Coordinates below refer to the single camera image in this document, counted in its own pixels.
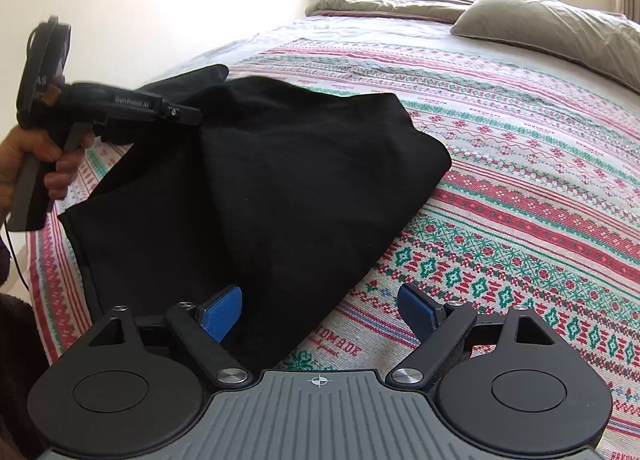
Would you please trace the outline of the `person left hand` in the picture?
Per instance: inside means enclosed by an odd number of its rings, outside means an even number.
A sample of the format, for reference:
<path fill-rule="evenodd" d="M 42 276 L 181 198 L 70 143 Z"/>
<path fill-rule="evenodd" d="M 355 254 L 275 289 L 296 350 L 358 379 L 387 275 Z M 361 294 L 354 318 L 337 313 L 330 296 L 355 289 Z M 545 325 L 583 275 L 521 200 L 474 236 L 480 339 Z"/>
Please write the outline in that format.
<path fill-rule="evenodd" d="M 50 199 L 60 200 L 65 198 L 86 150 L 95 139 L 96 135 L 89 130 L 81 136 L 77 149 L 64 154 L 47 131 L 25 130 L 16 125 L 1 142 L 1 220 L 4 221 L 12 210 L 17 173 L 28 154 L 45 163 L 53 163 L 54 171 L 44 177 L 43 184 Z"/>

